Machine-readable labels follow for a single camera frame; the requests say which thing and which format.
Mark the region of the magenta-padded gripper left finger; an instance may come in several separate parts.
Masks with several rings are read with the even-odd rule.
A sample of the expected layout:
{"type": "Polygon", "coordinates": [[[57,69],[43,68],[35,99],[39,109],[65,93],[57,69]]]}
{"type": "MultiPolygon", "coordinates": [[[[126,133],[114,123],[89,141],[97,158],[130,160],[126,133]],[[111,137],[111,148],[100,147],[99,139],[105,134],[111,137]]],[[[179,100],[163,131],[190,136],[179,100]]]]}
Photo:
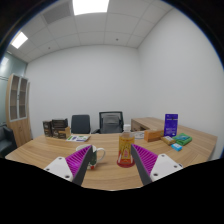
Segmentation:
{"type": "Polygon", "coordinates": [[[44,170],[81,186],[92,155],[92,146],[87,145],[66,158],[57,157],[44,170]]]}

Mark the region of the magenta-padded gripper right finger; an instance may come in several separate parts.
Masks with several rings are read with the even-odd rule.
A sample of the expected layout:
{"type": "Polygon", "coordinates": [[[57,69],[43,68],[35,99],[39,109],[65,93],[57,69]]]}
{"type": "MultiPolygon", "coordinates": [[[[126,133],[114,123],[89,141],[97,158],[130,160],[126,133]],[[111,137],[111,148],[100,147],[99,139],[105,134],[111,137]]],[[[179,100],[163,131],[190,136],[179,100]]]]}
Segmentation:
{"type": "Polygon", "coordinates": [[[179,163],[166,154],[157,155],[135,144],[131,145],[131,155],[143,185],[148,185],[182,169],[179,163]]]}

